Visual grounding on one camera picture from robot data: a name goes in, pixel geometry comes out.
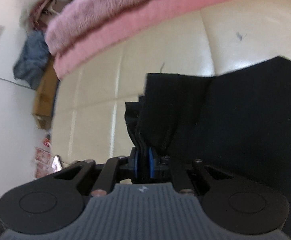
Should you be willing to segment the black pants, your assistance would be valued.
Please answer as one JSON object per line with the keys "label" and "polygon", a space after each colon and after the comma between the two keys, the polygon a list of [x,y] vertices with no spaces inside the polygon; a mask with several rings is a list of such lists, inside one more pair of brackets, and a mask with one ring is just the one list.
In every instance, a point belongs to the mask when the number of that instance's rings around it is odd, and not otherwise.
{"label": "black pants", "polygon": [[202,159],[267,185],[288,199],[291,236],[291,61],[283,57],[215,77],[147,76],[145,94],[125,104],[140,160],[148,153]]}

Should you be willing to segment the cardboard box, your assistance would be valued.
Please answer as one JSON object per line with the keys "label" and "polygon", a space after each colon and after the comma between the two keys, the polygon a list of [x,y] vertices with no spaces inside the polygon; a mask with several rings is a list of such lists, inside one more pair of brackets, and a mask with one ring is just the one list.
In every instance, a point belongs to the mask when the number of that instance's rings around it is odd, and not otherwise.
{"label": "cardboard box", "polygon": [[50,57],[36,90],[32,115],[38,129],[49,130],[52,122],[54,99],[59,84],[53,64],[54,58]]}

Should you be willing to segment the blue denim clothes pile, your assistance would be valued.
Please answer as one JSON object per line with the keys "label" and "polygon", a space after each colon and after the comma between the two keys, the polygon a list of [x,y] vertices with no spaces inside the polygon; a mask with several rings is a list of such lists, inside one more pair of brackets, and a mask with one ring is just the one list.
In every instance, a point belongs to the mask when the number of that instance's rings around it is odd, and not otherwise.
{"label": "blue denim clothes pile", "polygon": [[36,90],[45,73],[49,55],[44,33],[39,30],[32,31],[14,64],[14,78],[26,81],[31,89]]}

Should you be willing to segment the fluffy pink blanket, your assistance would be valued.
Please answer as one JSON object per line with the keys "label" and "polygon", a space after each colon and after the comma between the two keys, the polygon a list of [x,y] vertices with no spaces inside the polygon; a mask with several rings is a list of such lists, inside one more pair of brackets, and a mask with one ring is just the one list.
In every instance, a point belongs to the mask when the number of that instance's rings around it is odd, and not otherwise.
{"label": "fluffy pink blanket", "polygon": [[55,55],[68,48],[77,38],[122,11],[148,0],[73,0],[48,24],[45,42]]}

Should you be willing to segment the pink bed sheet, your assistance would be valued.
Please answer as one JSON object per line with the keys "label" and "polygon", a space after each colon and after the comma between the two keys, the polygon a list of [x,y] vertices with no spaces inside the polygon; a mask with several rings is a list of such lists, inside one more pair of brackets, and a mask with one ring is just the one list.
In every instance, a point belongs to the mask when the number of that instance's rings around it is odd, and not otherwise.
{"label": "pink bed sheet", "polygon": [[148,0],[126,9],[53,55],[56,75],[60,79],[66,77],[106,48],[163,21],[227,1],[231,0]]}

